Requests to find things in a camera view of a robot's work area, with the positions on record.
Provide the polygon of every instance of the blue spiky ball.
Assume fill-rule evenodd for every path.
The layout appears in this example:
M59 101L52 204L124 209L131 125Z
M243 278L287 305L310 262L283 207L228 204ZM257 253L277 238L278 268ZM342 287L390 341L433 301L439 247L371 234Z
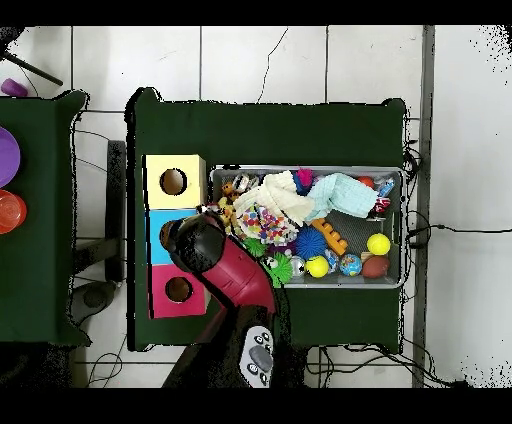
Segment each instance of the blue spiky ball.
M299 231L295 240L297 255L308 260L313 256L322 256L327 243L323 234L314 227L304 227Z

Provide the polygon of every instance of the blue block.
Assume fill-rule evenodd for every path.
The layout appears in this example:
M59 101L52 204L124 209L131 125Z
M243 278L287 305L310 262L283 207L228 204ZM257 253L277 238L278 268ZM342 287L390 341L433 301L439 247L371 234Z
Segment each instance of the blue block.
M160 243L160 230L163 225L169 221L176 221L181 218L195 215L195 209L174 209L174 210L150 210L149 211L149 242L151 248L151 264L153 265L170 265L173 262L169 256L169 252L165 250Z

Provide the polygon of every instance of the green table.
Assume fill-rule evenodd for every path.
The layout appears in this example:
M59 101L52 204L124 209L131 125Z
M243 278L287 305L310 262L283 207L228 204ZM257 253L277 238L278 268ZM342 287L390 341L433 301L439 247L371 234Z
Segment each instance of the green table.
M70 130L86 95L58 100L0 97L0 126L18 141L21 165L4 189L27 218L0 235L0 341L84 345L68 319L72 272L73 178Z
M130 349L193 343L218 310L206 315L148 317L142 199L144 154L199 154L222 164L402 166L405 104L230 105L166 103L139 89L127 105ZM400 289L288 289L297 345L382 343L398 350Z

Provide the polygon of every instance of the pink block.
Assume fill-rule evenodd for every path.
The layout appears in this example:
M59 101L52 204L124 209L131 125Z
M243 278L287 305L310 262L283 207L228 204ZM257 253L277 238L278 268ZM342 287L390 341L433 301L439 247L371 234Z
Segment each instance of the pink block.
M148 272L151 272L153 300L153 314L149 311L150 318L172 318L206 313L210 293L192 274L181 271L174 264L150 265ZM183 277L192 286L192 295L184 302L174 302L166 293L167 283L174 277Z

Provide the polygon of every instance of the shape sorter box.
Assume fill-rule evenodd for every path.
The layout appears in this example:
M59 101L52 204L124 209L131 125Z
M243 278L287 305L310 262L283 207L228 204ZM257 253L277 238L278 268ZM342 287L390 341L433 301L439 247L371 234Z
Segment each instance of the shape sorter box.
M149 209L192 209L205 203L206 163L199 155L145 155L145 168ZM164 191L166 182L179 187L177 194Z
M151 296L149 317L174 318L192 315L204 315L211 295L192 274L183 272L176 265L148 265ZM185 279L191 289L191 295L183 302L171 300L169 287L176 279Z
M196 209L150 210L149 211L149 244L146 246L146 262L151 265L171 265L173 262L169 252L160 242L160 231L169 221L193 216Z

